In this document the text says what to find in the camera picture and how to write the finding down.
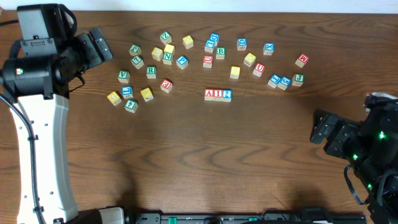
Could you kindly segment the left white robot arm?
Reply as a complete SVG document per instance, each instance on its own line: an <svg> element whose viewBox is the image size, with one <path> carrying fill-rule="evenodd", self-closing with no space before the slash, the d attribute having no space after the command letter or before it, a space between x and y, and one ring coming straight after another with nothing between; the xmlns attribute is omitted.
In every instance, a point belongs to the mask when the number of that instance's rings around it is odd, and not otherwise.
<svg viewBox="0 0 398 224"><path fill-rule="evenodd" d="M122 207L79 210L68 170L66 124L70 82L113 58L97 27L77 33L63 4L17 8L23 38L1 69L1 99L12 113L19 145L18 223L130 223Z"/></svg>

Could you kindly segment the red A block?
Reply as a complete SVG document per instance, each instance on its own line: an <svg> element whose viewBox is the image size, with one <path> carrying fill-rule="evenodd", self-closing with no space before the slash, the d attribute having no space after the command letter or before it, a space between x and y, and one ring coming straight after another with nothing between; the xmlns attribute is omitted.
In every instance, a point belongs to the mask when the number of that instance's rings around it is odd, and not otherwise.
<svg viewBox="0 0 398 224"><path fill-rule="evenodd" d="M205 88L205 101L213 101L214 100L214 89L212 88Z"/></svg>

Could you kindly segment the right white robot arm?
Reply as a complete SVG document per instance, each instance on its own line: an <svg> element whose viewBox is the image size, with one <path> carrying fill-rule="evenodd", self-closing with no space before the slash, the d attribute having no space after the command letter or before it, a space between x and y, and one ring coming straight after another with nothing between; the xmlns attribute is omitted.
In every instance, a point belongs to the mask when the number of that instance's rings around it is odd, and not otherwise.
<svg viewBox="0 0 398 224"><path fill-rule="evenodd" d="M345 170L353 170L367 199L360 199L349 179L347 186L374 223L397 223L397 97L374 92L363 106L367 117L360 122L315 110L310 142L324 144L326 154L349 162Z"/></svg>

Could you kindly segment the blue 2 block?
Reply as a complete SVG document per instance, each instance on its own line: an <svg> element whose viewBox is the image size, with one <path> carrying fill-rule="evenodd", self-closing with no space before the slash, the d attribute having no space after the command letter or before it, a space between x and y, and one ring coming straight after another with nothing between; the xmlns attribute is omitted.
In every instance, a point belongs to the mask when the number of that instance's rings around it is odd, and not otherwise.
<svg viewBox="0 0 398 224"><path fill-rule="evenodd" d="M231 102L233 97L232 90L223 90L222 101L223 102Z"/></svg>

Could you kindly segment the red I block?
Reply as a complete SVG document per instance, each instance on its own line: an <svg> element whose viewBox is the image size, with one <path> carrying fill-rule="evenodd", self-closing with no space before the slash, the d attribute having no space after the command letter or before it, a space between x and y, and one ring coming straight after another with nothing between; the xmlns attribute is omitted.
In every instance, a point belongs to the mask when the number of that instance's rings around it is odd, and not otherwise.
<svg viewBox="0 0 398 224"><path fill-rule="evenodd" d="M213 90L213 100L214 101L223 101L223 91L220 89L214 89Z"/></svg>

